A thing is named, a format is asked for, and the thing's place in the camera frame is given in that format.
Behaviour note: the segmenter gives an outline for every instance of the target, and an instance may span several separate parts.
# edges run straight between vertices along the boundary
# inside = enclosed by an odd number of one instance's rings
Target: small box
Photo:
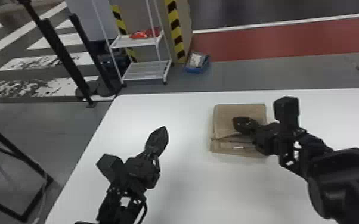
[[[261,125],[267,123],[264,104],[219,104],[213,112],[213,125],[210,151],[240,155],[246,157],[263,157],[256,151],[252,139],[238,133],[233,126],[234,117],[251,117]]]

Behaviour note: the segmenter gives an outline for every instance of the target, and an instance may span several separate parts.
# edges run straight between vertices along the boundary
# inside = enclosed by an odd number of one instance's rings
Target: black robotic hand
[[[160,178],[159,156],[167,144],[167,129],[160,127],[150,134],[144,151],[125,163],[109,154],[99,159],[97,167],[110,182],[96,218],[99,224],[133,224],[142,209],[144,211],[138,224],[143,221],[147,213],[144,193],[147,189],[153,189]],[[122,198],[129,198],[127,205],[122,204]]]
[[[316,212],[339,224],[359,224],[359,148],[333,151],[299,127],[299,101],[274,102],[279,122],[259,125],[249,117],[233,119],[235,130],[249,135],[263,155],[277,155],[280,165],[304,178]]]

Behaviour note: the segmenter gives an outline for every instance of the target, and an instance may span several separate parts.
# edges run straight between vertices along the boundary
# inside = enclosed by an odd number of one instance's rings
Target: wire shelf
[[[166,81],[170,66],[171,60],[131,63],[122,79],[124,81],[147,79],[163,79]]]
[[[129,35],[119,35],[114,42],[110,45],[110,49],[115,48],[130,48],[134,46],[150,46],[159,45],[162,40],[164,31],[160,32],[160,35],[156,38],[145,38],[145,39],[132,39]]]

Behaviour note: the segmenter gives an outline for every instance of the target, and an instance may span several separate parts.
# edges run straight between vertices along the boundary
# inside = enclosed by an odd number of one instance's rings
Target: black pole
[[[97,70],[99,71],[100,77],[102,78],[105,86],[107,87],[107,89],[109,89],[110,94],[114,95],[115,89],[114,89],[112,83],[110,82],[110,79],[106,74],[106,71],[101,66],[99,58],[97,57],[97,55],[94,51],[94,48],[92,47],[85,31],[83,30],[83,27],[81,25],[81,22],[79,21],[78,16],[75,13],[73,13],[69,16],[69,18],[70,18],[72,24],[74,25],[76,31],[78,32],[79,36],[81,37],[82,42],[86,47],[86,50],[88,50],[89,55],[91,56],[93,63],[95,64]]]
[[[36,23],[39,30],[41,30],[42,34],[45,36],[47,42],[49,42],[55,54],[57,54],[57,57],[60,59],[63,66],[68,71],[68,74],[74,80],[76,86],[78,87],[83,97],[88,102],[88,107],[90,108],[95,107],[96,103],[90,97],[90,95],[93,94],[91,92],[92,91],[91,88],[86,83],[78,67],[72,60],[70,54],[67,52],[66,47],[63,45],[57,33],[55,32],[50,20],[48,20],[47,18],[41,20],[39,18],[36,11],[33,9],[32,5],[30,4],[31,0],[18,0],[18,1],[19,3],[24,5],[26,11],[29,13],[32,20]]]
[[[12,211],[8,207],[3,206],[0,204],[0,211],[15,218],[22,222],[27,222],[30,214],[34,211],[36,208],[37,203],[40,199],[42,199],[43,196],[43,188],[47,189],[51,183],[54,181],[53,178],[46,173],[46,171],[36,162],[34,162],[30,157],[28,157],[25,153],[23,153],[18,147],[16,147],[10,140],[8,140],[4,135],[0,133],[0,142],[6,146],[14,155],[14,158],[17,158],[24,163],[26,163],[29,167],[31,167],[36,173],[38,173],[40,176],[45,177],[46,183],[44,183],[44,186],[39,189],[38,193],[36,193],[35,197],[32,199],[26,210],[23,214],[18,214],[15,211]]]
[[[21,152],[10,140],[8,140],[4,135],[0,133],[0,142],[6,146],[9,150],[11,150],[17,157],[19,157],[22,161],[27,163],[30,167],[32,167],[39,175],[43,176],[46,172],[40,167],[38,163],[35,163],[31,158],[29,158],[25,153]]]

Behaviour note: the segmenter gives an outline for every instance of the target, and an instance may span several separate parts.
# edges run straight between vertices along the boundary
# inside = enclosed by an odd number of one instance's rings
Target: white table
[[[165,125],[169,144],[161,177],[146,193],[146,224],[334,223],[310,204],[305,181],[280,167],[277,157],[241,158],[211,153],[209,125],[216,104],[265,103],[298,97],[300,124],[334,149],[359,147],[359,89],[208,92],[119,96],[93,136],[51,210],[48,224],[95,222],[109,182],[95,163],[103,155],[124,161],[143,150]]]

